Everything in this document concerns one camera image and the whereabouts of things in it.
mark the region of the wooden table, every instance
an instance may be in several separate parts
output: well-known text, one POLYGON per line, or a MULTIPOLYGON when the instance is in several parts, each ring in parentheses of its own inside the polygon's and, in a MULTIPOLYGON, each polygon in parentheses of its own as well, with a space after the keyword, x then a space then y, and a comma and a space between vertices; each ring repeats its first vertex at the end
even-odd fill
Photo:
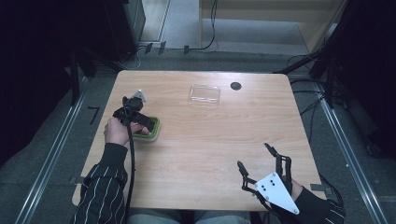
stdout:
MULTIPOLYGON (((199 0, 200 46, 202 19, 211 18, 213 1, 199 0)), ((221 0, 218 2, 216 18, 296 22, 308 51, 314 52, 323 44, 331 26, 340 19, 346 3, 347 0, 221 0)))
MULTIPOLYGON (((272 173, 275 158, 264 142, 291 157, 292 177, 302 185, 309 189, 309 184, 320 183, 288 78, 215 72, 120 72, 82 176, 102 157, 107 120, 121 107, 122 97, 131 97, 138 89, 147 99, 141 112, 159 118, 162 127, 155 142, 135 142, 132 207, 264 210, 241 190, 236 165, 242 161, 256 180, 272 173), (232 90, 232 82, 239 82, 242 89, 232 90), (194 84, 219 87, 219 103, 192 102, 194 84)), ((125 169, 131 169, 129 155, 125 169)), ((79 189, 74 204, 79 202, 79 189)), ((315 194, 325 198, 323 192, 315 194)))

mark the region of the gray pants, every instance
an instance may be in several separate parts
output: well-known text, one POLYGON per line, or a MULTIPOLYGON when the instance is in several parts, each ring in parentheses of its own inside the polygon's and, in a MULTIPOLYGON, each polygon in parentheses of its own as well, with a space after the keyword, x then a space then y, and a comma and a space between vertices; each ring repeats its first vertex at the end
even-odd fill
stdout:
MULTIPOLYGON (((250 224, 249 212, 196 211, 195 224, 250 224)), ((131 209, 128 224, 180 224, 181 214, 168 209, 131 209)))

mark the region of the person's left hand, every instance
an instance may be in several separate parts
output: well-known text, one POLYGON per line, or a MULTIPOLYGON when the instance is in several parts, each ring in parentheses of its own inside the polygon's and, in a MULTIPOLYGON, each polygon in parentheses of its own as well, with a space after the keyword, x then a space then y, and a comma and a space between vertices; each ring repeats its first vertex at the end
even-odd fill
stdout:
MULTIPOLYGON (((131 129, 132 133, 142 131, 142 134, 149 134, 149 130, 141 124, 131 123, 131 129)), ((128 130, 118 119, 111 118, 105 126, 105 139, 106 143, 115 143, 123 146, 129 140, 128 130)))

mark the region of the person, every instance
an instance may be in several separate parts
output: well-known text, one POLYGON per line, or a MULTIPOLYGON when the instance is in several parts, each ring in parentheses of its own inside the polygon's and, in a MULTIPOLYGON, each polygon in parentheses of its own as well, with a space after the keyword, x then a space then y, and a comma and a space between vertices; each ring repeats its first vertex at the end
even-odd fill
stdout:
MULTIPOLYGON (((132 132, 149 133, 146 127, 131 123, 132 132)), ((105 127, 105 151, 102 159, 94 165, 81 186, 81 199, 70 223, 125 223, 123 189, 128 175, 124 161, 128 149, 124 146, 129 136, 127 128, 117 119, 109 119, 105 127)), ((344 223, 345 210, 338 204, 322 200, 292 180, 291 198, 300 210, 294 215, 272 205, 280 218, 291 223, 344 223)), ((179 224, 182 215, 177 210, 132 209, 128 223, 179 224)), ((250 223, 249 212, 236 211, 196 211, 196 224, 250 223)))

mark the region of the clear plastic container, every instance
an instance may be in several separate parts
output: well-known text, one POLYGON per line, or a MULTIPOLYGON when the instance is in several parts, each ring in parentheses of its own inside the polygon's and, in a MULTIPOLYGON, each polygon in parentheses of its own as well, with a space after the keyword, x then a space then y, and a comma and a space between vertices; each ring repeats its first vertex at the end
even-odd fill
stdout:
POLYGON ((220 102, 220 88, 206 85, 192 85, 190 100, 196 104, 218 105, 220 102))

